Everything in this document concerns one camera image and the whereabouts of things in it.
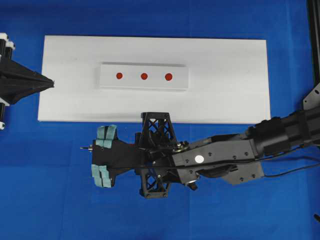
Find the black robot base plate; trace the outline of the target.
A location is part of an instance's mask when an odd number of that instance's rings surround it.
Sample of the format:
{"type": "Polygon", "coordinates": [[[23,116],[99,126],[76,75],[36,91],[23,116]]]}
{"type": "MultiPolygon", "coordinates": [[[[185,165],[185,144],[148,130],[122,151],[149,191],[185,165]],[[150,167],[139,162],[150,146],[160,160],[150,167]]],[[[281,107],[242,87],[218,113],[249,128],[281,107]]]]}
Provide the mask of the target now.
{"type": "Polygon", "coordinates": [[[320,83],[318,83],[303,99],[303,109],[310,110],[320,106],[320,83]]]}

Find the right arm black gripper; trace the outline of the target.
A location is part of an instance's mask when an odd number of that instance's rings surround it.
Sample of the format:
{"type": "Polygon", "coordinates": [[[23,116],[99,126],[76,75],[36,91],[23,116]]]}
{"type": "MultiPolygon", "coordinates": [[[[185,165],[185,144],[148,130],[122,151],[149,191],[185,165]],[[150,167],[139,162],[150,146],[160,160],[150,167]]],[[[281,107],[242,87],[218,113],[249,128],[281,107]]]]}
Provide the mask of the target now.
{"type": "MultiPolygon", "coordinates": [[[[167,112],[143,112],[142,130],[135,134],[135,144],[142,151],[139,193],[146,199],[166,198],[172,183],[180,181],[172,156],[189,148],[187,141],[178,141],[170,114],[167,112]]],[[[99,188],[112,188],[116,177],[134,169],[137,149],[119,140],[117,126],[100,126],[92,144],[91,176],[99,188]]]]}

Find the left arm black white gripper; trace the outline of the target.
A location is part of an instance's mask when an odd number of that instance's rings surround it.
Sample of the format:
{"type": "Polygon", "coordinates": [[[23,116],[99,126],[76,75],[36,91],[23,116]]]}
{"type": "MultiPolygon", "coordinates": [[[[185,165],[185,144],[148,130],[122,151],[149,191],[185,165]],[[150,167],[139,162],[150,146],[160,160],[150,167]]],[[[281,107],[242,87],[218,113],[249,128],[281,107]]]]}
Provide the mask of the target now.
{"type": "Polygon", "coordinates": [[[8,79],[28,80],[39,83],[5,83],[0,84],[0,129],[5,129],[5,108],[17,103],[29,95],[54,87],[54,82],[23,65],[11,60],[16,45],[9,40],[6,33],[0,33],[0,75],[8,79]]]}

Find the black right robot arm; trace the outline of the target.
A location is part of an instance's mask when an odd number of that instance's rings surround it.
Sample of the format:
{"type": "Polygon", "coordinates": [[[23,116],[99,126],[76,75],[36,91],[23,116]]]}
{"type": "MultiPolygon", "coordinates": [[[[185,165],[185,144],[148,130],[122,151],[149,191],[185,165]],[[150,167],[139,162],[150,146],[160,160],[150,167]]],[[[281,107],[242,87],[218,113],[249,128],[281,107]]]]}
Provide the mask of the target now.
{"type": "Polygon", "coordinates": [[[140,177],[140,195],[168,196],[170,185],[196,190],[200,177],[224,178],[236,185],[263,176],[261,162],[320,142],[320,109],[273,117],[240,134],[210,136],[196,142],[178,141],[167,112],[141,114],[142,130],[134,143],[117,136],[115,125],[101,126],[89,146],[96,186],[112,188],[116,177],[130,170],[140,177]]]}

